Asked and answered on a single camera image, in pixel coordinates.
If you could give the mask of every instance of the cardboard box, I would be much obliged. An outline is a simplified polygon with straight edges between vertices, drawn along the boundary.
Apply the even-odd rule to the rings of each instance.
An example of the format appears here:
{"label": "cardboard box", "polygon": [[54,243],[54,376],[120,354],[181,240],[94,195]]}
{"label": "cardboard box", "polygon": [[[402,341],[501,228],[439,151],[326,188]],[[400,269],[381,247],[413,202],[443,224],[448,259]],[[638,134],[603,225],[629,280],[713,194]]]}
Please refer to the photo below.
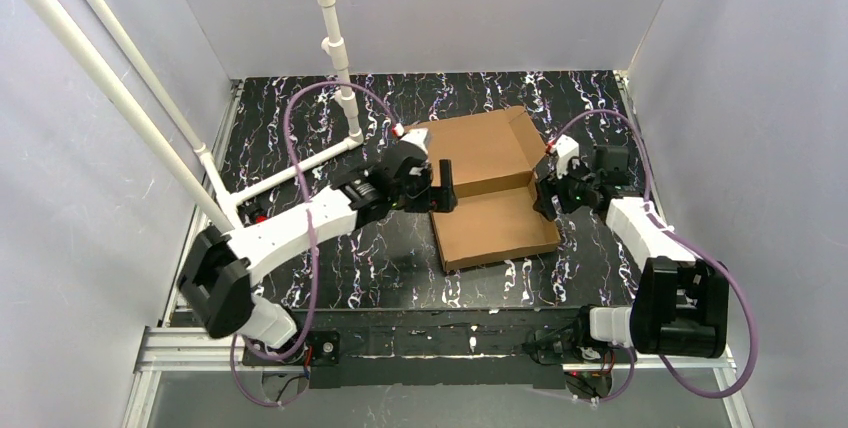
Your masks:
{"label": "cardboard box", "polygon": [[545,156],[545,142],[524,107],[419,126],[430,129],[430,160],[453,164],[459,205],[432,214],[445,271],[557,249],[556,223],[533,210],[533,169]]}

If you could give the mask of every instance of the marble pattern surface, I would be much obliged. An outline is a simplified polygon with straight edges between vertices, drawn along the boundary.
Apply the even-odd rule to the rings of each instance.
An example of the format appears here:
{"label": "marble pattern surface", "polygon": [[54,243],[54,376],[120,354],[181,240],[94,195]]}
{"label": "marble pattern surface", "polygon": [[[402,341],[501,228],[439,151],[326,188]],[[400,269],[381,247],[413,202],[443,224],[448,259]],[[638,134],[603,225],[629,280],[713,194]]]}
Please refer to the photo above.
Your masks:
{"label": "marble pattern surface", "polygon": [[[238,191],[288,166],[282,112],[300,88],[323,77],[252,78],[238,107],[222,171]],[[592,108],[624,110],[611,72],[511,72],[358,75],[355,83],[378,95],[405,125],[524,105],[544,139],[577,113]],[[313,192],[333,175],[373,160],[391,143],[389,122],[371,100],[358,96],[364,148],[345,153],[307,174]],[[304,97],[293,115],[295,145],[305,158],[341,141],[347,126],[325,89]],[[588,152],[593,143],[628,145],[631,171],[641,185],[641,164],[631,134],[617,119],[588,117],[570,133]],[[268,215],[299,203],[294,182],[256,199]],[[465,308],[629,304],[638,269],[621,242],[580,210],[557,222],[564,242],[554,253],[505,261],[446,275],[439,264],[429,215],[392,213],[329,240],[320,247],[319,308]],[[263,282],[263,295],[285,306],[305,307],[309,269],[304,254]]]}

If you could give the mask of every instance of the gray backdrop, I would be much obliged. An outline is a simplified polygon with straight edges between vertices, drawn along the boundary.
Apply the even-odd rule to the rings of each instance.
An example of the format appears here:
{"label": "gray backdrop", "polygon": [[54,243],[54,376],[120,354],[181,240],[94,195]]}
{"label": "gray backdrop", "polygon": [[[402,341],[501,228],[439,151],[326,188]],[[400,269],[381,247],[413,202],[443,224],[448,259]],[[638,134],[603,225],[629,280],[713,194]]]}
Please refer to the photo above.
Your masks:
{"label": "gray backdrop", "polygon": [[[83,0],[60,0],[183,158],[188,144]],[[185,0],[107,0],[212,143],[229,81]],[[0,0],[0,419],[114,427],[192,201],[23,0]]]}
{"label": "gray backdrop", "polygon": [[[662,0],[337,0],[354,72],[627,69]],[[316,0],[188,0],[231,78],[332,71]]]}
{"label": "gray backdrop", "polygon": [[848,415],[846,26],[848,0],[665,0],[631,69],[670,222],[728,265],[759,317],[744,391],[757,426]]}

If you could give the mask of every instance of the white pipe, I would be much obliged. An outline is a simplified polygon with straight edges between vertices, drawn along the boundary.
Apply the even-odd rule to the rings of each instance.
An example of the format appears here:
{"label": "white pipe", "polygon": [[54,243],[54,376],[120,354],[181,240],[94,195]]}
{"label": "white pipe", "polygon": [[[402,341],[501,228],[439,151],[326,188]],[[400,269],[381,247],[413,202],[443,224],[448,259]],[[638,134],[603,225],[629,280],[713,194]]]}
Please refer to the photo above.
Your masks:
{"label": "white pipe", "polygon": [[144,113],[138,102],[127,90],[126,86],[103,59],[91,41],[85,36],[79,26],[74,22],[71,15],[62,7],[59,0],[26,0],[30,7],[38,14],[42,21],[50,28],[50,31],[62,42],[65,49],[71,53],[77,63],[88,73],[88,76],[97,84],[115,105],[115,108],[124,116],[130,126],[135,129],[139,136],[147,143],[147,146],[168,168],[177,181],[183,185],[189,195],[194,199],[206,216],[221,231],[230,231],[232,224],[215,204],[215,201],[203,189],[203,185],[197,181],[191,170],[183,163],[179,155],[174,151],[168,140],[156,129],[156,126]]}
{"label": "white pipe", "polygon": [[[315,168],[321,163],[324,163],[325,161],[335,156],[338,156],[344,153],[345,151],[352,150],[361,144],[361,140],[356,140],[347,137],[341,143],[336,143],[335,145],[327,148],[326,150],[318,154],[312,155],[305,160],[300,160],[300,169],[303,171],[311,170],[312,168]],[[290,166],[269,178],[265,178],[264,180],[260,181],[259,183],[256,183],[255,185],[249,186],[244,190],[239,191],[238,193],[233,193],[231,195],[233,198],[233,202],[236,205],[240,205],[257,195],[270,190],[271,188],[279,185],[280,183],[294,178],[295,173],[296,172],[294,170],[294,166]]]}
{"label": "white pipe", "polygon": [[[350,83],[349,63],[347,48],[339,27],[339,17],[336,14],[336,0],[318,0],[321,12],[324,15],[324,26],[327,28],[327,37],[321,42],[321,48],[330,55],[333,60],[333,68],[339,76],[339,80]],[[348,135],[354,140],[362,141],[362,129],[359,127],[359,107],[356,105],[356,95],[350,87],[343,86],[336,90],[336,102],[341,105],[347,118]]]}
{"label": "white pipe", "polygon": [[212,153],[207,151],[200,155],[200,164],[206,169],[206,176],[209,177],[209,183],[212,184],[212,189],[215,191],[215,199],[218,200],[218,206],[224,212],[230,223],[236,228],[243,228],[244,224],[238,216],[238,205],[233,203],[233,195],[224,187],[224,181],[221,180],[221,175],[218,174],[218,167],[215,165],[215,158]]}
{"label": "white pipe", "polygon": [[112,13],[112,10],[109,9],[109,5],[106,4],[105,0],[86,0],[88,1],[88,5],[91,6],[91,9],[94,10],[94,13],[100,18],[100,21],[103,23],[103,26],[109,31],[114,38],[115,42],[118,46],[121,47],[121,50],[130,60],[133,67],[135,67],[138,74],[147,83],[147,86],[150,87],[150,91],[156,96],[156,99],[159,100],[159,103],[168,113],[168,116],[174,121],[174,124],[177,125],[180,132],[186,138],[186,140],[191,145],[191,148],[198,155],[208,152],[209,150],[206,148],[206,144],[200,140],[197,136],[197,133],[191,128],[188,120],[185,119],[182,112],[179,108],[177,108],[176,103],[165,90],[165,87],[162,86],[162,83],[159,81],[159,78],[153,73],[153,70],[150,68],[150,65],[147,64],[147,61],[144,59],[144,56],[141,55],[141,52],[136,48],[135,43],[132,42],[127,32],[124,30],[124,27],[121,26],[121,23],[118,21],[118,18],[115,17],[115,14]]}

